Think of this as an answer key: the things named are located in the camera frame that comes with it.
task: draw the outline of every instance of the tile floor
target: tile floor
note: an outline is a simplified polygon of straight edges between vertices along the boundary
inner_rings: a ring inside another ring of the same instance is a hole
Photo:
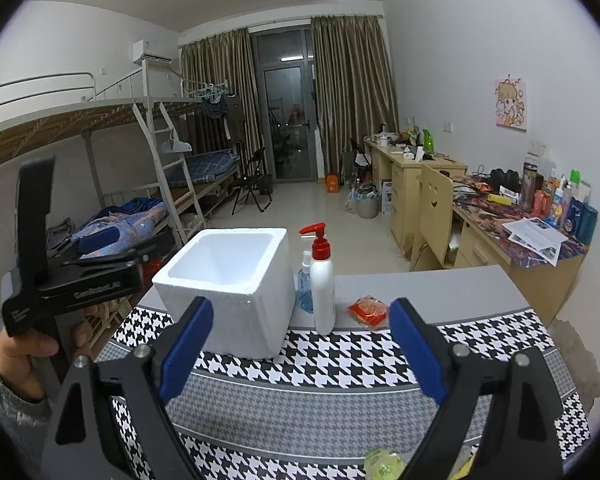
[[[231,216],[234,199],[218,208],[209,227],[283,227],[288,229],[292,263],[295,270],[302,264],[302,251],[311,248],[312,240],[301,238],[298,231],[316,222],[327,224],[325,236],[331,243],[331,260],[336,274],[388,274],[408,272],[405,259],[389,229],[389,215],[379,214],[365,220],[347,213],[344,205],[348,189],[329,194],[315,182],[279,184],[274,187],[273,203],[260,213],[250,198],[240,202]],[[268,197],[256,193],[261,206]]]

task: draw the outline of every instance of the orange container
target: orange container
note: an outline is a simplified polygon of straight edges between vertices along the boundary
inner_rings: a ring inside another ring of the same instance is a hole
[[[327,175],[324,183],[327,185],[327,193],[340,192],[340,179],[337,175]]]

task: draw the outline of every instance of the glass door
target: glass door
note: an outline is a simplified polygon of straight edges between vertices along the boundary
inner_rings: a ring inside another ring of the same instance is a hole
[[[254,37],[267,158],[277,182],[317,179],[317,122],[310,67],[313,60],[309,60],[306,34],[310,36],[310,30],[284,30]]]

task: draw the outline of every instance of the bed ladder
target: bed ladder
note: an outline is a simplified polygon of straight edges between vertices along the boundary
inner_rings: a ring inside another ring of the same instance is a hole
[[[180,140],[180,137],[178,136],[178,131],[176,130],[173,121],[171,121],[171,117],[169,117],[167,108],[164,106],[162,101],[158,102],[158,107],[160,108],[160,113],[162,114],[164,121],[167,123],[167,128],[163,130],[155,129],[153,114],[154,101],[151,98],[147,99],[147,101],[146,118],[142,117],[137,104],[133,105],[133,111],[134,115],[136,116],[136,120],[138,121],[138,124],[140,124],[140,128],[144,133],[144,137],[149,144],[151,155],[154,158],[155,174],[158,177],[160,194],[162,195],[162,199],[167,205],[167,210],[169,211],[169,225],[173,231],[176,247],[181,249],[196,232],[198,232],[200,229],[206,229],[206,220],[204,214],[202,213],[202,208],[200,207],[200,202],[198,201],[198,197],[196,195],[196,190],[193,187],[191,176],[189,174],[189,167],[187,166],[187,160],[184,154],[178,153],[178,160],[165,166],[162,165],[160,153],[158,152],[157,139],[155,136],[157,134],[169,132],[171,137],[173,137],[175,140]],[[184,172],[185,180],[187,181],[188,189],[183,196],[179,197],[177,200],[174,200],[171,194],[171,189],[169,188],[169,183],[167,182],[167,177],[164,174],[164,170],[168,170],[169,168],[177,166],[178,164],[182,165],[182,170]],[[182,219],[178,214],[178,206],[180,206],[180,204],[190,197],[193,197],[193,203],[196,209],[196,223],[191,227],[186,228],[182,224]]]

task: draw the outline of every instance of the wall socket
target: wall socket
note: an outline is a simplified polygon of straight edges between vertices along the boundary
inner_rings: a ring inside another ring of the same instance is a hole
[[[537,139],[529,139],[529,144],[526,147],[526,152],[529,155],[535,155],[537,157],[543,157],[549,147],[540,140]]]

